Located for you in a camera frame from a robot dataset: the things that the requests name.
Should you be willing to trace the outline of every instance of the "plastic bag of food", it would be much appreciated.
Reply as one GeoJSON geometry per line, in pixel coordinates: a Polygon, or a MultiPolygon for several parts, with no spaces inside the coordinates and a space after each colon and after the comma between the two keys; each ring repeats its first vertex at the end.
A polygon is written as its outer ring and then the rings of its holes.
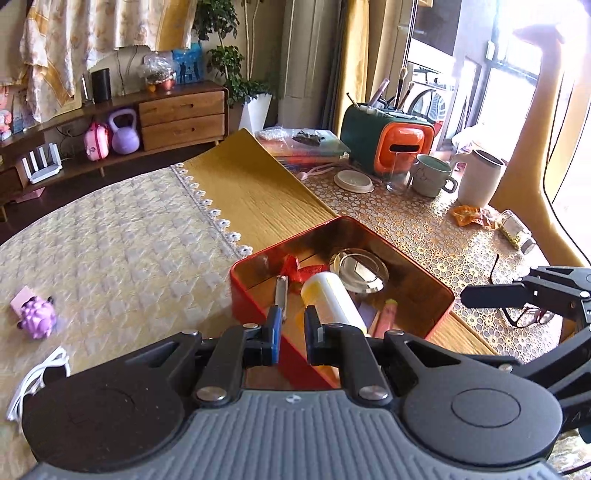
{"type": "Polygon", "coordinates": [[[456,219],[458,226],[466,226],[470,223],[477,223],[491,230],[497,230],[499,224],[499,214],[488,208],[469,207],[461,205],[452,210],[452,215],[456,219]]]}
{"type": "Polygon", "coordinates": [[[138,73],[150,92],[155,92],[156,89],[168,92],[176,84],[176,68],[177,63],[174,60],[151,53],[144,57],[144,64],[139,67],[138,73]]]}

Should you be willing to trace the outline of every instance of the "white lid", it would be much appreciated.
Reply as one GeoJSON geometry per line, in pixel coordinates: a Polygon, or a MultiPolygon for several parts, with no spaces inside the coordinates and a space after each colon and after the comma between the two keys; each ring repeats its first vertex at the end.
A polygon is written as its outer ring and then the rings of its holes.
{"type": "Polygon", "coordinates": [[[369,193],[374,190],[371,179],[355,170],[342,170],[335,175],[335,183],[349,192],[369,193]]]}

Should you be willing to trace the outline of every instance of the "yellow curtain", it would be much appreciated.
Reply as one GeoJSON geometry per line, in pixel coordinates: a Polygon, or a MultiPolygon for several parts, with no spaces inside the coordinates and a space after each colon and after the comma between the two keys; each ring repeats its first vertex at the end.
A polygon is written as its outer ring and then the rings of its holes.
{"type": "Polygon", "coordinates": [[[541,69],[530,111],[491,206],[499,211],[515,212],[531,230],[551,265],[587,266],[558,224],[543,189],[564,39],[553,25],[533,25],[516,31],[515,35],[541,49],[541,69]]]}
{"type": "Polygon", "coordinates": [[[369,0],[348,0],[345,9],[340,70],[333,132],[340,136],[345,110],[351,104],[347,93],[357,102],[365,101],[369,51],[369,0]]]}

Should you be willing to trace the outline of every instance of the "pink item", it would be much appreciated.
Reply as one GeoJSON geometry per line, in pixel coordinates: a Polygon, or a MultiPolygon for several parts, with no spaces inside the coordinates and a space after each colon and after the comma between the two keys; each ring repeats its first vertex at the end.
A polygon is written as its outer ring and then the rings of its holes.
{"type": "Polygon", "coordinates": [[[397,310],[398,302],[396,300],[386,300],[384,308],[379,314],[378,320],[374,321],[375,330],[371,332],[374,338],[384,338],[384,333],[388,330],[400,330],[396,325],[397,310]]]}
{"type": "Polygon", "coordinates": [[[33,200],[33,199],[39,198],[41,196],[41,194],[43,193],[43,190],[45,190],[45,187],[41,187],[40,189],[37,189],[31,193],[27,193],[25,195],[22,195],[21,197],[17,198],[14,201],[17,203],[21,203],[21,202],[26,202],[27,200],[33,200]]]}
{"type": "Polygon", "coordinates": [[[92,122],[84,134],[86,156],[92,160],[102,160],[109,154],[109,129],[106,125],[92,122]]]}
{"type": "Polygon", "coordinates": [[[11,300],[10,306],[12,307],[12,309],[14,310],[14,313],[16,313],[19,318],[21,318],[22,306],[26,302],[28,302],[31,299],[31,297],[36,297],[35,292],[33,292],[29,287],[27,287],[25,285],[21,289],[21,291],[17,293],[17,296],[11,300]]]}
{"type": "Polygon", "coordinates": [[[49,297],[45,301],[41,297],[31,297],[21,308],[21,318],[17,327],[29,332],[35,340],[49,337],[57,323],[53,299],[49,297]]]}

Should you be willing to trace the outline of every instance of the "wooden dresser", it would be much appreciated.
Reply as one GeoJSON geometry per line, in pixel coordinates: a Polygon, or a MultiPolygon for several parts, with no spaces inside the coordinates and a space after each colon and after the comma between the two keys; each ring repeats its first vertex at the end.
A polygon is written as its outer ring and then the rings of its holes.
{"type": "MultiPolygon", "coordinates": [[[[131,93],[64,113],[0,142],[3,160],[0,165],[0,221],[6,219],[6,203],[41,187],[93,170],[99,170],[104,175],[104,168],[109,165],[153,153],[208,142],[217,144],[228,134],[227,97],[228,91],[213,82],[181,85],[170,92],[131,93]],[[141,144],[138,151],[128,155],[111,151],[105,159],[96,162],[88,160],[84,151],[81,151],[74,158],[64,161],[59,174],[36,184],[29,182],[21,159],[46,143],[49,130],[77,121],[90,124],[93,118],[104,121],[111,112],[130,107],[139,114],[141,144]]],[[[82,145],[83,137],[77,137],[76,141],[82,145]]]]}

